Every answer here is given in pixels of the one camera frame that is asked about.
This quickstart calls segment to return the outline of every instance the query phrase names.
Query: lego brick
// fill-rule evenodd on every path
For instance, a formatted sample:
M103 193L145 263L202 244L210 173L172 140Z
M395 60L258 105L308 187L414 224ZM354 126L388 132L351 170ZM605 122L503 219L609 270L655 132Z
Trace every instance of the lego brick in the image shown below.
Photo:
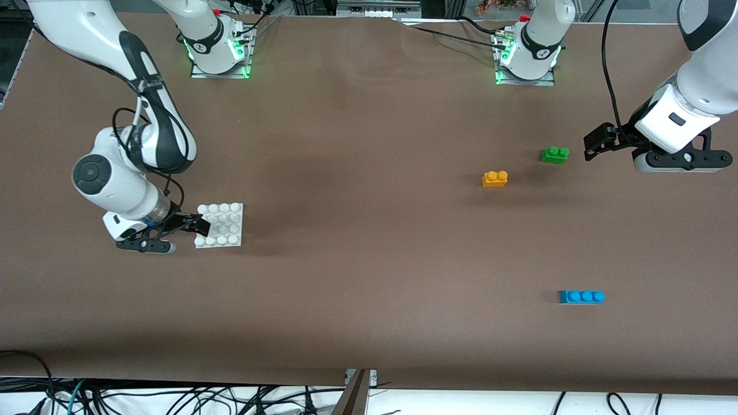
M559 302L562 304L602 304L604 292L602 291L559 291Z
M544 163L562 164L566 160L569 160L569 149L566 147L551 146L541 150L541 161Z
M482 186L485 188L501 188L507 185L507 171L488 171L482 176Z
M195 248L240 247L241 229L244 220L243 203L221 203L220 205L199 205L200 213L210 222L210 232L207 238L202 235L195 237Z

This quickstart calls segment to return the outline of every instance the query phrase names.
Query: blue lego brick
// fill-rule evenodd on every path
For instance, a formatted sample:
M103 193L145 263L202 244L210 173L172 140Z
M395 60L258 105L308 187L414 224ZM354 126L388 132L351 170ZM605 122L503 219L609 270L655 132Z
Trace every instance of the blue lego brick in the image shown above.
M604 292L602 291L559 291L559 302L561 304L602 304Z

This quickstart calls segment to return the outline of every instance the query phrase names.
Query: white lego plate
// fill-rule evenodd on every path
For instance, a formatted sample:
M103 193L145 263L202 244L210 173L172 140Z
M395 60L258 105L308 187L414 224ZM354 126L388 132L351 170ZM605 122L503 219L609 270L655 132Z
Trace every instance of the white lego plate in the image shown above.
M244 223L243 203L199 205L197 213L210 222L210 232L207 238L202 235L195 237L195 248L241 246L241 229Z

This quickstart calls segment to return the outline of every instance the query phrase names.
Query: green lego brick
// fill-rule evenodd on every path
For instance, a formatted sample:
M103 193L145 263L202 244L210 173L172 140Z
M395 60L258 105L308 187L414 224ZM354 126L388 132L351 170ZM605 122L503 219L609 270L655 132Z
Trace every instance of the green lego brick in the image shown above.
M566 147L549 147L541 150L541 161L544 163L563 164L569 159L569 149Z

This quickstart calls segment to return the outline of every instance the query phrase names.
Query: cable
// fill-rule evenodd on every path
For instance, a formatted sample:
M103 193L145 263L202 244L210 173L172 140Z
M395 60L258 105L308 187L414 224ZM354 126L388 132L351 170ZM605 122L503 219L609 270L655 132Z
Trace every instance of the cable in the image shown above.
M206 403L208 403L210 401L221 403L222 405L227 406L228 407L228 415L233 415L233 409L231 409L230 405L228 405L227 403L225 403L225 402L223 402L223 401L221 401L219 399L216 399L216 397L218 395L222 394L225 391L230 391L230 390L231 390L231 388L222 388L220 391L214 392L212 395L210 395L209 397L207 397L205 399L200 399L198 397L197 398L197 405L195 405L195 408L192 411L192 415L195 415L195 412L200 412L201 413L202 412L202 407Z
M618 5L618 0L613 0L613 4L610 6L610 9L607 11L607 17L604 18L604 26L602 27L602 45L601 45L602 72L604 73L604 81L607 84L607 91L610 93L610 100L613 103L613 114L615 115L615 123L618 125L619 133L625 134L623 132L623 125L620 122L620 112L618 111L618 102L615 99L615 91L613 90L613 83L610 81L610 73L607 71L607 53L605 52L605 47L607 45L607 29L610 27L610 18L613 17L613 12L615 11L615 6L617 5Z
M187 160L187 156L189 155L189 152L190 152L190 146L189 146L189 142L187 141L187 135L185 134L185 130L182 127L182 124L179 123L179 121L174 117L174 115L169 110L167 110L163 106L159 106L159 105L156 105L156 106L159 107L159 108L164 109L167 112L167 114L169 115L169 118L171 120L173 120L177 124L177 126L179 127L180 133L182 134L182 136L184 138L184 146L185 146L184 147L184 149L185 149L184 150L184 160ZM115 136L115 139L117 140L118 145L120 145L121 148L123 148L123 151L125 152L125 155L127 156L127 158L130 159L131 158L131 149L129 148L129 143L128 143L128 141L126 141L124 143L123 142L123 139L120 137L120 133L118 132L117 118L118 118L118 114L120 114L120 112L123 112L123 111L130 112L130 113L134 114L134 116L136 114L136 111L134 111L134 110L132 110L130 108L120 107L120 108L116 109L115 111L113 111L113 117L112 117L112 120L111 120L111 126L113 128L113 135ZM185 198L184 198L185 197L185 195L184 195L185 194L185 192L184 192L185 190L182 188L182 186L179 184L179 182L177 182L175 179L172 179L172 175L171 174L166 174L166 173L164 173L163 170L161 170L159 168L155 168L155 167L153 167L151 165L144 164L144 167L145 167L146 171L148 171L149 173L156 174L157 176L163 177L164 179L167 180L167 182L165 184L165 190L164 190L164 195L165 196L168 196L169 195L168 188L169 188L169 184L170 183L174 183L174 185L179 189L180 199L179 199L179 203L177 203L177 205L176 205L177 206L177 209L172 209L167 214L167 216L164 219L162 219L161 222L159 223L159 224L164 224L169 219L172 219L172 217L174 217L174 215L176 215L177 212L182 209L182 205L184 205L184 203L185 203L185 201L184 201L185 200ZM202 217L201 215L195 215L195 216L193 216L193 218L190 221L184 221L184 223L182 223L180 226L178 226L178 227L176 227L176 228L174 228L172 230L169 230L169 231L163 232L163 233L158 233L154 239L160 240L161 238L164 238L164 237L169 236L169 235L171 235L171 234L173 234L173 233L175 233L175 232L177 232L179 230L182 230L182 229L186 228L187 226L191 225L192 223L196 222L201 217ZM146 228L146 229L144 229L142 231L142 234L145 234L148 237L148 234L150 233L151 230L152 230L152 228L151 227L148 227L148 228Z
M247 34L248 32L251 32L252 30L256 29L256 27L257 27L257 26L258 26L258 25L259 25L259 24L261 23L261 21L262 21L262 20L263 20L263 19L264 19L265 17L267 17L268 15L269 15L269 12L264 12L264 14L263 14L263 15L261 15L261 16L259 16L259 18L258 18L258 19L256 20L256 23L254 23L254 24L253 24L253 25L252 25L251 27L249 27L248 29L245 29L245 30L243 30L243 31L241 31L241 32L236 32L236 34L235 34L235 35L236 35L236 36L240 36L240 35L245 35L245 34Z
M323 394L323 393L326 393L326 392L343 392L343 391L344 391L343 388L330 388L330 389L318 389L317 391L311 391L310 393L311 394ZM301 397L302 395L305 395L305 392L300 392L298 394L292 394L292 395L289 395L287 397L277 399L277 400L275 400L273 402L270 402L261 411L256 411L253 415L263 415L264 414L264 411L266 411L267 409L269 409L269 407L271 407L273 405L279 405L281 403L285 403L286 401L291 400L292 398Z
M658 410L661 409L661 398L663 398L663 394L656 396L656 408L653 410L653 415L658 415Z
M77 383L77 386L75 386L74 391L72 391L72 395L69 397L69 406L66 407L66 415L72 415L72 407L74 406L75 399L77 399L77 394L80 392L80 388L83 383L85 383L85 380L80 380Z
M237 415L246 415L246 413L248 411L251 411L252 408L256 407L257 405L261 405L262 398L270 394L276 388L277 386L265 386L263 388L260 386L259 389L257 389L256 394L254 394L254 396L249 399L249 401L246 403L246 405L244 405L243 408L241 408Z
M613 408L613 403L610 401L613 397L618 398L620 403L623 405L623 408L625 408L625 413L627 415L630 415L630 409L628 409L628 405L625 405L625 401L623 400L623 398L620 397L620 395L616 394L615 392L610 392L607 394L607 407L610 409L610 412L612 412L615 415L621 415L619 412L617 412Z
M192 389L190 389L190 391L184 392L182 394L182 396L180 396L179 399L177 399L176 401L174 401L174 403L172 404L172 406L169 407L169 410L167 411L166 415L169 415L169 413L174 410L174 408L177 406L177 404L180 403L188 394L191 394L191 393L193 393L195 391L197 391L197 388L192 388Z
M310 396L310 388L305 386L305 415L318 415L318 410L313 404L313 398Z
M0 356L3 354L17 354L20 356L26 356L31 357L32 359L36 360L41 364L41 366L44 367L44 372L46 372L46 378L49 380L49 390L46 391L46 394L51 394L51 414L55 414L56 412L56 400L54 398L55 392L54 392L54 380L52 379L51 370L49 370L49 366L44 362L44 359L41 359L36 353L33 353L32 351L25 351L25 350L18 350L18 349L8 349L8 350L0 350Z
M471 44L480 44L482 46L491 47L493 49L505 49L505 47L503 45L489 44L489 43L486 43L486 42L476 41L474 39L462 38L460 36L450 35L449 33L438 32L438 31L435 31L435 30L426 29L424 27L412 26L412 28L413 29L417 29L417 30L422 30L423 32L428 32L428 33L433 33L433 34L436 34L436 35L446 36L447 38L456 39L456 40L459 40L459 41L469 42Z
M143 107L143 98L138 97L136 100L136 111L134 112L133 125L137 126L141 118L141 107Z
M551 413L551 415L556 415L557 413L559 413L559 406L561 406L561 401L564 400L564 395L566 395L566 391L563 391L559 395L559 399L556 399L556 404L553 406L553 409L554 410Z
M479 30L480 32L486 33L488 35L494 35L498 30L505 29L504 26L502 26L500 29L495 29L495 30L485 29L484 27L481 27L476 21L473 21L473 20L471 20L470 18L468 18L466 16L458 16L456 18L456 20L468 21L470 24L472 24L472 26L474 26L474 28L476 30Z

